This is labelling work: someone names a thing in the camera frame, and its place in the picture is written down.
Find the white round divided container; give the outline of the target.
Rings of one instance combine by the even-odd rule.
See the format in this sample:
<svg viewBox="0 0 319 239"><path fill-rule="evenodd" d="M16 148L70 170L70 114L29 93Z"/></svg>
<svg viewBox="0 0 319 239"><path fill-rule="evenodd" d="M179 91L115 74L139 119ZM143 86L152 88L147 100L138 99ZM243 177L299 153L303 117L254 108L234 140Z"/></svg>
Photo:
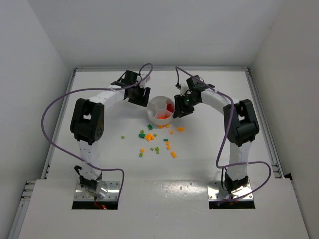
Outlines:
<svg viewBox="0 0 319 239"><path fill-rule="evenodd" d="M149 100L146 109L148 119L152 124L166 126L172 122L174 112L169 112L166 109L168 103L173 104L175 107L174 101L166 96L156 96ZM164 115L170 115L170 117L160 120L159 117Z"/></svg>

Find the orange arch lego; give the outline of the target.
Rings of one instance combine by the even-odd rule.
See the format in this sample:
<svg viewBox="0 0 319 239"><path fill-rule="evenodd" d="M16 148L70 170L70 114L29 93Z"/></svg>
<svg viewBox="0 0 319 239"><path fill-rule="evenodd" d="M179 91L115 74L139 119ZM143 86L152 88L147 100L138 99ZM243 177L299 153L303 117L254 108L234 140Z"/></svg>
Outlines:
<svg viewBox="0 0 319 239"><path fill-rule="evenodd" d="M177 131L179 131L179 132L184 132L184 131L185 131L185 128L184 128L184 127L179 127L179 128L177 128Z"/></svg>

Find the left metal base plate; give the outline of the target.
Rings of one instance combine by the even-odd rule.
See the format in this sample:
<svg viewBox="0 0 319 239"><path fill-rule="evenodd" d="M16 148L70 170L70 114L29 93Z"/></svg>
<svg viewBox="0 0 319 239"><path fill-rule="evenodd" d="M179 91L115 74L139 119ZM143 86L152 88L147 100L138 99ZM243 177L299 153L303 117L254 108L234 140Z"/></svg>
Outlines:
<svg viewBox="0 0 319 239"><path fill-rule="evenodd" d="M97 198L98 201L116 201L119 189L119 181L103 181L98 184L96 190L87 189L87 187L81 186L80 182L77 182L74 201L94 201L94 198Z"/></svg>

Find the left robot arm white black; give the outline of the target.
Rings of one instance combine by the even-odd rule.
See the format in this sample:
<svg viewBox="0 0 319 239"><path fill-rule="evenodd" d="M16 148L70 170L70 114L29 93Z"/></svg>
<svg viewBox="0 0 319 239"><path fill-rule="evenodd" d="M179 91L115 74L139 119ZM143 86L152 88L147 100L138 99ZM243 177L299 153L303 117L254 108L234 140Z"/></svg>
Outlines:
<svg viewBox="0 0 319 239"><path fill-rule="evenodd" d="M70 131L76 139L82 165L74 167L79 175L80 186L90 195L102 199L108 194L107 183L102 170L94 166L98 159L98 141L104 133L105 110L116 102L127 99L130 103L145 107L150 88L146 83L150 74L127 70L120 79L112 82L107 90L88 99L76 101L70 124Z"/></svg>

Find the yellow orange lego cluster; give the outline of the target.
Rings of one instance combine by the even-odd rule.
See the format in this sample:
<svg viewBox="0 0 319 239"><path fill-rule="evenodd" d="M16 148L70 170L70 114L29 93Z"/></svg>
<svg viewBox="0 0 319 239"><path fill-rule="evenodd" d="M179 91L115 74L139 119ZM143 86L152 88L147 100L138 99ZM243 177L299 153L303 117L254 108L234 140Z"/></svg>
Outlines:
<svg viewBox="0 0 319 239"><path fill-rule="evenodd" d="M147 135L145 135L144 139L145 139L146 141L151 141L151 140L154 140L154 136L151 135L151 134L147 134Z"/></svg>

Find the red legos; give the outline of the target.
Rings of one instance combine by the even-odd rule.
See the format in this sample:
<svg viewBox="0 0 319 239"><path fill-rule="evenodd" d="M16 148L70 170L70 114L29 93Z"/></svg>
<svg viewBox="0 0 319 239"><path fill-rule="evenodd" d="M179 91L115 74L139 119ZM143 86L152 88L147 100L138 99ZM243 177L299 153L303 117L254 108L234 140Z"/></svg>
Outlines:
<svg viewBox="0 0 319 239"><path fill-rule="evenodd" d="M168 103L167 106L166 106L166 109L169 111L169 112L174 112L174 105L171 104L171 103Z"/></svg>

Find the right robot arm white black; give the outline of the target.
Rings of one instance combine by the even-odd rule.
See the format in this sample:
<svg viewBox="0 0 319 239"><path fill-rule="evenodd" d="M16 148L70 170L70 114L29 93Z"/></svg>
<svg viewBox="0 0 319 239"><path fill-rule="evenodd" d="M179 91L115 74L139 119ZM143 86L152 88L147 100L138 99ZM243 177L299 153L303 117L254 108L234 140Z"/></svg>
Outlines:
<svg viewBox="0 0 319 239"><path fill-rule="evenodd" d="M185 84L177 83L180 93L175 95L173 117L180 118L194 112L194 106L203 103L223 114L225 135L217 154L216 167L225 172L222 188L228 194L248 183L247 164L252 142L259 133L259 125L253 103L249 99L233 100L216 90L213 85L201 81L198 75ZM219 165L226 141L230 142L229 164Z"/></svg>

